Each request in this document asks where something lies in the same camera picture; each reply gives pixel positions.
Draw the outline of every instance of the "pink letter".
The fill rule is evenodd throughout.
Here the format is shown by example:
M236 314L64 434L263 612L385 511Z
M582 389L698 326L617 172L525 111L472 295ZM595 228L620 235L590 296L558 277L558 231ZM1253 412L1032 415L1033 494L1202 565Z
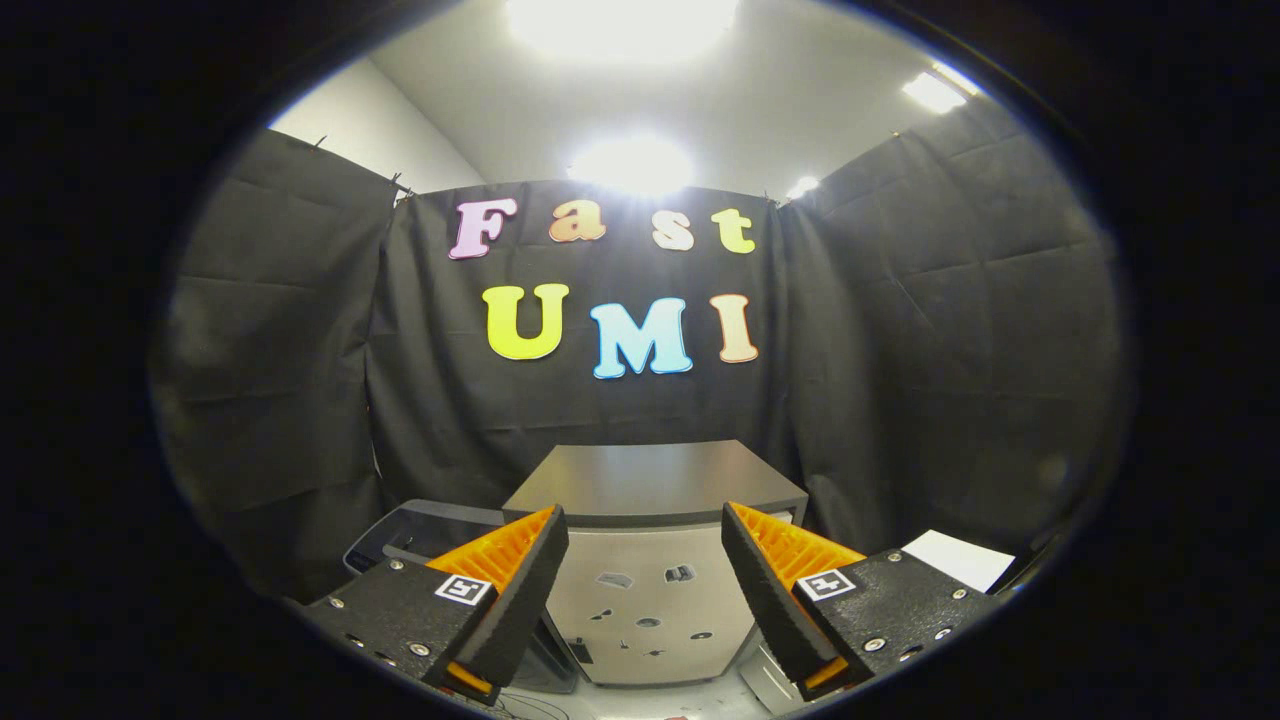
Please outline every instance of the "pink letter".
M502 214L489 215L492 211ZM489 252L489 246L484 243L485 236L489 236L489 240L498 240L498 233L502 232L502 215L515 215L516 201L504 197L484 202L463 202L458 205L458 213L462 213L458 242L449 250L449 259L480 258Z

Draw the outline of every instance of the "bright light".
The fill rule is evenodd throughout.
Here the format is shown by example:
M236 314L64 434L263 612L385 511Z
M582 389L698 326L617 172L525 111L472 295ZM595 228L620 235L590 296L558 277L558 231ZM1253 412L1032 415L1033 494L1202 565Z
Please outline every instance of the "bright light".
M787 197L795 200L801 195L809 192L810 190L818 187L818 178L813 176L805 176L796 181L796 186L787 191Z
M947 83L929 73L920 73L919 77L904 85L902 92L910 95L911 100L938 114L946 113L952 108L959 108L965 102L959 92L951 90Z
M960 88L968 92L969 95L978 95L978 86L970 82L969 78L955 72L948 65L943 65L942 63L933 63L933 69L937 70L940 76L960 86Z
M660 195L685 187L694 168L676 146L652 135L602 142L568 167L576 181L614 186L630 192Z
M539 50L590 61L692 58L733 23L737 0L507 0L511 29Z

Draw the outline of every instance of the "black backdrop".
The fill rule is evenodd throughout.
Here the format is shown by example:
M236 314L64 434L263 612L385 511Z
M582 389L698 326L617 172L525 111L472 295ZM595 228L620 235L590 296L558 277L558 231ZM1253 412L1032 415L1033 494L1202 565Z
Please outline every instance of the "black backdrop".
M500 506L559 443L736 438L812 493L808 524L837 542L878 552L934 528L1019 565L1098 484L1123 369L1114 247L989 101L782 208L548 181L393 210L392 190L268 131L183 259L154 361L161 427L183 491L264 592L332 589L346 544L404 500ZM457 205L503 197L518 210L488 255L451 259ZM577 199L605 234L554 242L552 210ZM726 208L751 219L753 252L721 245ZM649 237L658 209L689 217L692 249ZM570 287L559 347L499 356L481 293L524 288L534 337L541 283ZM758 359L719 360L721 293L750 299ZM595 378L588 311L620 302L640 324L660 297L686 302L692 368Z
M383 512L364 336L396 188L268 132L196 223L151 357L174 479L259 591L311 598Z
M795 436L832 537L933 528L1025 560L1096 489L1129 359L1116 246L1087 205L977 96L783 209L813 288L792 305Z
M452 260L460 202L513 197L489 252ZM552 210L599 204L605 234L556 242ZM730 252L710 220L736 208L756 243ZM694 245L659 247L655 210L684 213ZM499 507L556 445L640 445L735 438L799 479L786 405L787 273L776 210L764 199L685 190L662 199L567 182L472 187L412 197L396 210L383 252L369 337L369 396L378 464L398 500L426 497ZM538 360L509 360L489 347L481 293L525 290L517 328L541 331L532 290L562 283L563 337ZM745 295L746 324L760 355L722 363L719 315L708 300ZM621 304L636 325L662 297L685 301L681 325L692 368L645 369L598 379L599 331L588 313Z

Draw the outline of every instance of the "white paper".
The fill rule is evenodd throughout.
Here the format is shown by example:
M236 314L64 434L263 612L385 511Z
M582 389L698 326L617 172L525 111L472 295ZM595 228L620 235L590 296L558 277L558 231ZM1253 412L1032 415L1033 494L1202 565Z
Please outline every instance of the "white paper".
M964 542L937 530L924 533L902 546L902 550L982 592L991 589L1014 561L1012 555Z

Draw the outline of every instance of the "white wall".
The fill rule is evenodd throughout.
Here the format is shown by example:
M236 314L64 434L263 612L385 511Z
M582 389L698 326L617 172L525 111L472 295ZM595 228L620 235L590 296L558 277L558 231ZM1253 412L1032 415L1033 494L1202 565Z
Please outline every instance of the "white wall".
M484 184L458 154L367 58L311 90L271 129L315 142L380 176L401 174L413 192Z

